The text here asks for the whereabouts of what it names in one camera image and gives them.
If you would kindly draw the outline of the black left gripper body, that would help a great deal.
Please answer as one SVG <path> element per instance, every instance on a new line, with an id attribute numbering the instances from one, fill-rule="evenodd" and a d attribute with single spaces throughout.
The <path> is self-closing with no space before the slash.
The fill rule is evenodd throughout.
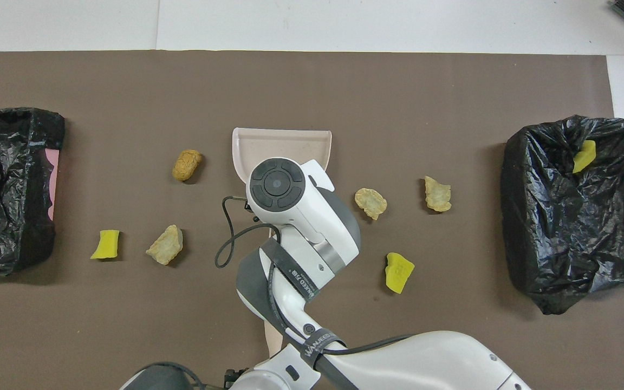
<path id="1" fill-rule="evenodd" d="M 244 383 L 241 379 L 243 375 L 250 372 L 249 368 L 246 369 L 228 369 L 224 375 L 224 389 L 250 389 L 249 385 Z"/>

